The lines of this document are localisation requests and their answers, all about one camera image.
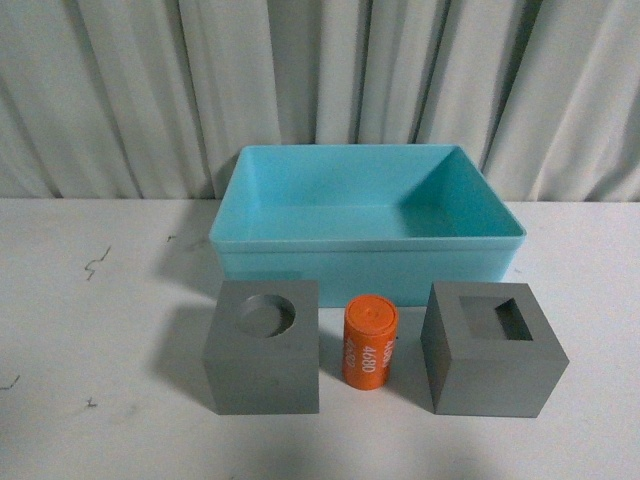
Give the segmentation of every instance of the light blue plastic bin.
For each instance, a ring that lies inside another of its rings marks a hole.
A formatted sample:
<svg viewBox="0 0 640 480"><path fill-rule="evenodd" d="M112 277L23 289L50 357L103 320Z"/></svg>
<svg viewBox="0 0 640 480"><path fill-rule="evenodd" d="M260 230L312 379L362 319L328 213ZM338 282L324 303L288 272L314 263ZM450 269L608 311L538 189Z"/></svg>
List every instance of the light blue plastic bin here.
<svg viewBox="0 0 640 480"><path fill-rule="evenodd" d="M227 278L315 279L343 307L499 281L525 235L455 145L293 145L242 150L210 238Z"/></svg>

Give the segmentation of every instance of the gray cube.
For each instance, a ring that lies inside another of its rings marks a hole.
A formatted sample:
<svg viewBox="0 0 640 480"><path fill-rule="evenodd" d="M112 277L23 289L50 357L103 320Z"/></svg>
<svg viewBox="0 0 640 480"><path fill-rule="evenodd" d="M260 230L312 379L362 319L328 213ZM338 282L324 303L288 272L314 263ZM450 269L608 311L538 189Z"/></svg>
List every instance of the gray cube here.
<svg viewBox="0 0 640 480"><path fill-rule="evenodd" d="M318 413L318 284L225 281L203 361L220 415Z"/></svg>
<svg viewBox="0 0 640 480"><path fill-rule="evenodd" d="M569 364L527 284L434 282L421 341L436 414L537 417Z"/></svg>

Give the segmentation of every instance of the table surface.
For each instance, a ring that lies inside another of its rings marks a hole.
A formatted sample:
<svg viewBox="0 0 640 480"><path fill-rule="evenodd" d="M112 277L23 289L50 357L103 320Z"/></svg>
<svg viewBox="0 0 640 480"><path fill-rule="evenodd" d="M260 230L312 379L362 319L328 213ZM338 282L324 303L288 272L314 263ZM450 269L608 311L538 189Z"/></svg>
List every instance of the table surface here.
<svg viewBox="0 0 640 480"><path fill-rule="evenodd" d="M424 308L379 390L342 381L321 309L318 415L211 412L218 204L0 200L0 478L640 478L640 204L509 204L528 238L504 280L571 360L537 419L430 413Z"/></svg>

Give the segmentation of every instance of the curtain fold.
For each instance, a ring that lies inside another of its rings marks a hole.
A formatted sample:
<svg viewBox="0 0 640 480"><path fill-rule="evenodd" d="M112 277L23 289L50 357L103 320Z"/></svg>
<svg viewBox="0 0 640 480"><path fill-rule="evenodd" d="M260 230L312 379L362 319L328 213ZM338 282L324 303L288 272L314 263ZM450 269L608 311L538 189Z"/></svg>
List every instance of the curtain fold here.
<svg viewBox="0 0 640 480"><path fill-rule="evenodd" d="M0 196L222 197L250 144L457 143L640 200L637 0L0 3Z"/></svg>
<svg viewBox="0 0 640 480"><path fill-rule="evenodd" d="M640 9L544 2L485 174L505 198L640 200Z"/></svg>
<svg viewBox="0 0 640 480"><path fill-rule="evenodd" d="M177 5L79 0L79 6L141 196L211 195Z"/></svg>

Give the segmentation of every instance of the orange can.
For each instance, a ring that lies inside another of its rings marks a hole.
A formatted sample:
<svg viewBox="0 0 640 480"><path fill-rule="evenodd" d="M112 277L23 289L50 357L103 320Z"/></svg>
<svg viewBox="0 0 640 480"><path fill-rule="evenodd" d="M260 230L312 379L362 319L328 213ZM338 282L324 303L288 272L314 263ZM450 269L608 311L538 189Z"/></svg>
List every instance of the orange can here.
<svg viewBox="0 0 640 480"><path fill-rule="evenodd" d="M342 375L359 390L381 387L389 378L398 309L379 295L360 295L344 309Z"/></svg>

